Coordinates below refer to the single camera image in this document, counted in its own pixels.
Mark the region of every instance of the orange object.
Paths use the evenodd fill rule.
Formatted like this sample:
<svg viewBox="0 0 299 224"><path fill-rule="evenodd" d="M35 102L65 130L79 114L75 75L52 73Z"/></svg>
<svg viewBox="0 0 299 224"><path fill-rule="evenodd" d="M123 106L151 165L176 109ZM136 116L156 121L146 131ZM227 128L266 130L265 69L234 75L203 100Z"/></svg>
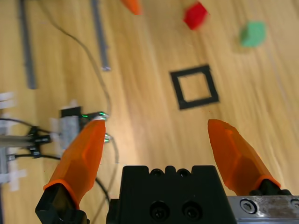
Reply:
<svg viewBox="0 0 299 224"><path fill-rule="evenodd" d="M79 209L82 197L95 182L102 158L105 131L103 120L91 121L66 149L49 183L43 189L56 183L64 185L76 209Z"/></svg>
<svg viewBox="0 0 299 224"><path fill-rule="evenodd" d="M121 0L124 5L135 15L141 14L141 7L139 0Z"/></svg>
<svg viewBox="0 0 299 224"><path fill-rule="evenodd" d="M236 128L221 120L211 119L208 132L214 158L224 184L238 196L256 190L268 179L280 187L254 148Z"/></svg>

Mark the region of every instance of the wire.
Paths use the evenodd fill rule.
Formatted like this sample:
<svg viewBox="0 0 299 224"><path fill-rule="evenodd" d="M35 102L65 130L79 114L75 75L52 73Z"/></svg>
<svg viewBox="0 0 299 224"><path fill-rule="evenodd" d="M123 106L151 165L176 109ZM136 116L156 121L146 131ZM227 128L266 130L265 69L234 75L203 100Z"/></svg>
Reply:
<svg viewBox="0 0 299 224"><path fill-rule="evenodd" d="M108 204L110 204L110 196L108 194L108 191L106 190L106 188L104 187L104 185L102 184L101 180L99 178L95 178L96 183L102 188L104 194L105 194L105 198L108 202Z"/></svg>
<svg viewBox="0 0 299 224"><path fill-rule="evenodd" d="M49 12L49 10L47 9L47 7L45 6L43 0L37 0L38 3L39 3L39 6L41 8L41 10L43 11L43 13L45 14L45 16L48 18L49 22L51 23L51 25L53 27L55 27L56 29L58 29L60 32L62 32L63 34L69 36L71 39L73 39L74 41L76 41L82 48L83 50L85 51L85 53L87 54L88 56L88 59L90 61L90 63L92 64L92 67L93 67L93 70L95 72L95 74L97 75L98 77L98 80L100 82L100 85L101 85L101 88L105 94L105 97L106 97L106 101L107 101L107 114L109 116L111 116L111 113L112 113L112 106L111 106L111 98L110 98L110 95L109 95L109 92L107 90L107 87L106 87L106 84L103 80L103 77L101 75L101 72L97 66L97 63L93 57L93 55L91 54L90 50L88 49L88 47L83 44L78 38L76 38L75 36L71 35L70 33L66 32L62 27L60 27L56 22L55 20L53 19L53 16L51 15L51 13Z"/></svg>
<svg viewBox="0 0 299 224"><path fill-rule="evenodd" d="M114 181L116 179L116 174L117 174L117 168L118 168L118 164L119 164L119 151L118 151L118 148L117 148L117 145L116 145L116 142L114 140L114 138L111 139L111 142L113 144L113 148L114 148L114 154L115 154L115 166L113 168L113 172L112 172L112 176L111 176L111 180L109 182L109 185L108 185L108 192L111 190L113 184L114 184ZM95 221L97 220L99 214L101 213L103 207L104 207L104 203L105 203L105 200L103 199L97 212L95 213L95 216L93 217L93 221L91 222L91 224L94 224Z"/></svg>
<svg viewBox="0 0 299 224"><path fill-rule="evenodd" d="M33 157L31 154L16 154L14 155L15 158L21 158L21 157ZM43 158L48 158L48 159L54 159L54 160L60 160L59 157L54 156L54 155L43 155L40 154L40 157ZM105 198L108 204L110 204L110 196L108 194L108 190L106 190L106 188L104 187L104 185L102 184L101 180L99 178L95 179L96 183L100 186L100 188L102 189L103 193L105 194Z"/></svg>
<svg viewBox="0 0 299 224"><path fill-rule="evenodd" d="M26 121L22 121L22 120L17 120L17 119L12 119L12 118L0 118L0 120L5 120L5 121L12 121L12 122L16 122L16 123L20 123L20 124L23 124L23 125L26 125L28 127L34 127L34 125L26 122ZM47 131L47 130L44 130L44 129L41 129L41 128L37 128L38 131L40 132L45 132L45 133L48 133L48 134L51 134L52 132L50 131Z"/></svg>
<svg viewBox="0 0 299 224"><path fill-rule="evenodd" d="M101 72L100 72L100 70L99 70L99 68L98 68L98 66L97 66L97 63L96 63L95 59L93 58L93 56L92 56L90 50L89 50L88 47L87 47L85 44L83 44L78 38L76 38L75 36L73 36L73 35L69 34L68 32L66 32L62 27L60 27L60 26L55 22L55 20L53 19L53 16L51 15L51 13L49 12L49 10L48 10L47 7L45 6L43 0L37 0L37 1L38 1L38 4L39 4L41 10L42 10L43 13L45 14L45 16L48 18L48 20L49 20L49 22L51 23L51 25L52 25L53 27L55 27L56 29L58 29L58 30L59 30L60 32L62 32L63 34L69 36L71 39L73 39L74 41L76 41L76 42L83 48L83 50L85 51L85 53L87 54L87 57L88 57L90 63L92 64L92 67L93 67L93 69L94 69L94 72L95 72L95 74L97 75L97 78L98 78L98 80L99 80L99 82L100 82L100 85L101 85L101 87L102 87L102 90L103 90L103 92L104 92L104 94L105 94L106 101L107 101L107 114L108 114L109 116L111 116L111 113L112 113L111 98L110 98L109 92L108 92L108 90L107 90L106 84L105 84L105 82L104 82L104 80L103 80L103 77L102 77L102 75L101 75ZM117 164L119 164L119 153L118 153L118 148L117 148L116 142L115 142L115 140L114 140L113 138L112 138L112 144L113 144L114 151L115 151L115 164L116 164L116 165L115 165L115 167L114 167L114 169L113 169L113 173L112 173L111 180L110 180L110 182L109 182L108 190L107 190L107 191L104 191L103 188L102 188L103 192L105 193L106 200L108 200L108 201L110 201L108 192L111 190L111 188L112 188L112 186L113 186L113 184L114 184L114 181L115 181L115 178L116 178L116 174L117 174L117 168L118 168ZM101 212L101 210L102 210L102 208L103 208L103 206L104 206L104 203L105 203L105 200L103 200L102 203L100 204L100 206L99 206L99 208L98 208L98 210L97 210L97 212L96 212L96 215L95 215L95 217L94 217L94 219L93 219L92 224L95 222L95 220L97 219L98 215L100 214L100 212Z"/></svg>

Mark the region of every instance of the black tape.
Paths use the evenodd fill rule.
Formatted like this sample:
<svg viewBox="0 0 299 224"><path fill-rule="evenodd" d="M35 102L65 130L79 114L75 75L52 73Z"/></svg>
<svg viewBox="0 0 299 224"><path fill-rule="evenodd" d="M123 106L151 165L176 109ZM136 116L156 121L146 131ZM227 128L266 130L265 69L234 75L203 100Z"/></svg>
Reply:
<svg viewBox="0 0 299 224"><path fill-rule="evenodd" d="M184 99L184 95L183 95L178 78L181 76L192 75L194 73L203 73L205 75L206 82L208 84L211 97L196 99L193 101L186 101ZM177 95L178 105L179 105L180 110L219 102L219 96L218 96L217 90L216 90L214 82L213 82L213 78L212 78L212 74L211 74L209 65L204 65L201 67L182 70L182 71L174 71L174 72L171 72L170 74L171 74L171 78L172 78L172 82L173 82L173 87L174 87L174 90Z"/></svg>

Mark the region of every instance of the gray cable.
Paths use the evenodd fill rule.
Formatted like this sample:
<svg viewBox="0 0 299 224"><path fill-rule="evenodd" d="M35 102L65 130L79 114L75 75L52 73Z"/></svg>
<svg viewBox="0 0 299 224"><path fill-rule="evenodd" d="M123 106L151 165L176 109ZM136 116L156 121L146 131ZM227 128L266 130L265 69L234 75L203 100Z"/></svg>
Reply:
<svg viewBox="0 0 299 224"><path fill-rule="evenodd" d="M95 74L98 77L98 80L100 82L101 88L105 94L106 100L107 100L107 114L109 116L111 116L111 112L112 112L112 106L111 106L111 98L109 95L109 92L107 90L106 84L103 80L103 77L101 75L101 72L97 66L97 63L95 61L95 59L93 58L90 50L88 49L88 47L86 47L85 44L83 44L78 38L76 38L75 36L69 34L68 32L66 32L64 29L62 29L53 19L53 16L51 15L51 13L49 12L49 10L47 9L47 7L44 5L43 0L37 0L37 2L39 3L38 5L40 6L41 10L43 11L43 13L45 14L45 16L48 18L49 22L51 23L52 26L54 26L56 29L58 29L60 32L62 32L63 34L69 36L71 39L73 39L74 41L76 41L85 51L85 53L88 56L88 59L90 61L90 63L93 66L93 70L95 72Z"/></svg>
<svg viewBox="0 0 299 224"><path fill-rule="evenodd" d="M58 29L59 31L61 31L63 34L69 36L74 41L76 41L83 48L83 50L85 51L85 53L87 54L88 59L90 60L92 66L93 66L94 72L96 73L96 75L97 75L97 77L99 79L100 85L101 85L101 87L103 89L103 92L105 94L105 97L106 97L106 100L107 100L107 114L110 116L111 113L112 113L111 98L110 98L109 92L107 90L106 84L105 84L105 82L103 80L103 77L101 75L101 72L100 72L100 70L99 70L99 68L97 66L97 63L96 63L95 59L93 58L90 50L78 38L76 38L73 35L69 34L64 29L62 29L59 25L57 25L57 23L53 19L53 16L50 14L49 10L44 5L43 0L38 0L38 3L39 3L39 6L40 6L41 10L44 12L44 14L48 18L49 22L51 23L51 25L53 27L55 27L56 29ZM117 148L116 142L115 142L115 140L113 138L111 139L111 142L112 142L112 145L113 145L113 148L114 148L114 152L115 152L115 167L113 169L113 173L112 173L112 176L111 176L111 180L109 182L109 186L108 186L107 192L109 192L111 190L111 188L112 188L112 186L114 184L114 181L115 181L115 178L116 178L116 174L117 174L117 168L118 168L117 165L119 164L119 152L118 152L118 148ZM104 203L105 203L105 199L103 199L103 201L101 202L101 204L100 204L100 206L99 206L99 208L98 208L98 210L96 212L96 215L93 218L93 221L91 222L91 224L94 224L95 220L97 219L97 217L101 213L101 210L102 210L102 208L104 206Z"/></svg>
<svg viewBox="0 0 299 224"><path fill-rule="evenodd" d="M117 145L116 145L116 142L115 142L114 138L111 139L111 142L112 142L112 145L113 145L113 148L114 148L114 153L115 153L115 165L114 165L114 168L113 168L111 180L110 180L108 188L107 188L108 192L111 190L111 188L114 184L114 181L116 179L117 168L118 168L118 164L119 164L119 152L118 152L118 148L117 148ZM95 224L95 221L97 220L99 214L101 213L101 211L104 207L104 204L105 204L105 200L103 199L102 202L100 203L100 206L99 206L97 212L95 213L95 216L93 217L93 220L91 221L91 224Z"/></svg>

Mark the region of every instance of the wooden table surface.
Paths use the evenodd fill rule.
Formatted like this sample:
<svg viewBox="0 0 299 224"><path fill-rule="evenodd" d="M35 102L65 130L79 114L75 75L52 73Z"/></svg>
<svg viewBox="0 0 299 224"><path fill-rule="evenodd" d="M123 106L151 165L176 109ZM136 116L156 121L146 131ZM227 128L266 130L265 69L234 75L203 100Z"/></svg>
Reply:
<svg viewBox="0 0 299 224"><path fill-rule="evenodd" d="M56 22L100 58L89 0L43 0ZM194 0L142 0L143 14L132 15L118 0L102 0L101 14L112 70L102 72L112 100L107 132L120 151L111 197L119 194L121 168L147 165L191 169L215 165L207 121L235 126L255 148L284 188L299 194L299 0L202 0L210 13L204 26L190 31L183 23ZM73 99L85 113L105 111L103 90L82 48L51 26L37 0L26 1L37 90L27 88L15 0L0 1L0 92L13 91L12 117L51 129L50 118ZM238 35L248 21L267 26L265 43L244 49ZM220 102L178 109L170 71L209 64ZM182 79L190 98L206 94L200 76ZM14 126L24 135L26 127ZM54 144L43 147L55 154ZM6 224L38 224L35 207L57 164L20 158L19 190L2 187ZM108 185L114 164L111 144L104 147L98 177ZM226 188L228 195L233 194ZM107 205L97 185L80 208L94 223L105 223Z"/></svg>

